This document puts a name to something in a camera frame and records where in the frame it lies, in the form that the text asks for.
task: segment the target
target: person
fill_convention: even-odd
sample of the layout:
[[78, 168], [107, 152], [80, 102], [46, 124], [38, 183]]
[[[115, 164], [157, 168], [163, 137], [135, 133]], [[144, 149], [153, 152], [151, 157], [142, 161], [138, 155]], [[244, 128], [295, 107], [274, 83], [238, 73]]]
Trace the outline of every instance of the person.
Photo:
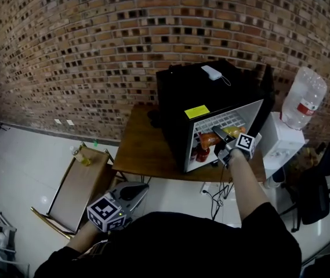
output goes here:
[[299, 277], [301, 250], [239, 149], [229, 161], [241, 228], [181, 213], [153, 212], [83, 254], [99, 230], [88, 222], [35, 277], [220, 272], [230, 277]]

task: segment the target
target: floor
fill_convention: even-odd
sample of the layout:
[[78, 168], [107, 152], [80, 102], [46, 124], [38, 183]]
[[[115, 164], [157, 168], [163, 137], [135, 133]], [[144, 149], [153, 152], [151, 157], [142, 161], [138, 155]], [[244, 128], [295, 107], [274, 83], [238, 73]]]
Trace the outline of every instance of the floor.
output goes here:
[[[99, 150], [108, 149], [113, 157], [117, 153], [117, 147], [86, 144]], [[0, 131], [0, 210], [17, 228], [16, 258], [30, 264], [31, 276], [53, 251], [67, 243], [67, 239], [39, 220], [30, 207], [34, 206], [42, 213], [47, 211], [71, 160], [72, 145], [79, 145], [79, 141], [15, 128]], [[175, 211], [210, 218], [211, 199], [200, 194], [201, 185], [199, 182], [152, 178], [148, 195], [136, 209], [135, 217], [152, 211]], [[215, 193], [217, 189], [213, 185], [210, 192]], [[282, 202], [283, 195], [275, 190], [265, 191], [276, 207]], [[292, 219], [290, 214], [284, 218], [288, 228], [292, 226]], [[241, 226], [234, 190], [224, 201], [216, 221]], [[330, 241], [330, 215], [316, 224], [302, 225], [293, 235], [300, 244], [303, 259], [308, 258]]]

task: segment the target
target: yellow sticky note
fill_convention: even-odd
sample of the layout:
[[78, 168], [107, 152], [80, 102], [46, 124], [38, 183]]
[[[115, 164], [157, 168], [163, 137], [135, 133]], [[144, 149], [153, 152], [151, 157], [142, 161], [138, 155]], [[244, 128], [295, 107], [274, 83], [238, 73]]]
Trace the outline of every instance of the yellow sticky note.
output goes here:
[[198, 116], [201, 116], [203, 114], [209, 114], [210, 111], [207, 109], [206, 106], [201, 105], [198, 107], [194, 107], [188, 110], [185, 110], [186, 115], [191, 119], [191, 118], [196, 118]]

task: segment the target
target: wooden chair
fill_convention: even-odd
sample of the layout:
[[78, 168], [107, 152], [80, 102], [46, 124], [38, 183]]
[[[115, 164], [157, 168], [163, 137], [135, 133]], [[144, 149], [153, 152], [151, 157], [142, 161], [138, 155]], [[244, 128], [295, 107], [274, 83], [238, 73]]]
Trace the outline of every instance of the wooden chair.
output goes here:
[[80, 147], [81, 152], [92, 162], [84, 166], [75, 158], [72, 159], [60, 186], [46, 214], [41, 214], [35, 208], [31, 211], [43, 222], [70, 240], [88, 219], [87, 205], [99, 194], [126, 181], [125, 176], [116, 176], [116, 171], [108, 161], [113, 162], [108, 150], [104, 152]]

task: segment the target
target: wooden tabletop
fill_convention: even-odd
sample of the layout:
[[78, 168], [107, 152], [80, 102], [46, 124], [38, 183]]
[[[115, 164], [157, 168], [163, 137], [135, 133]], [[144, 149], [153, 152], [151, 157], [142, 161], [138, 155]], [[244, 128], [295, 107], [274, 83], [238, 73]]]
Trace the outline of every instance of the wooden tabletop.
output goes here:
[[[159, 178], [219, 182], [223, 170], [221, 163], [218, 164], [218, 167], [208, 164], [188, 173], [180, 172], [162, 130], [150, 125], [147, 113], [154, 109], [158, 109], [158, 107], [141, 105], [133, 107], [124, 137], [114, 159], [113, 169]], [[260, 151], [255, 152], [250, 166], [258, 181], [266, 180]], [[229, 181], [229, 179], [229, 170], [224, 170], [222, 181]]]

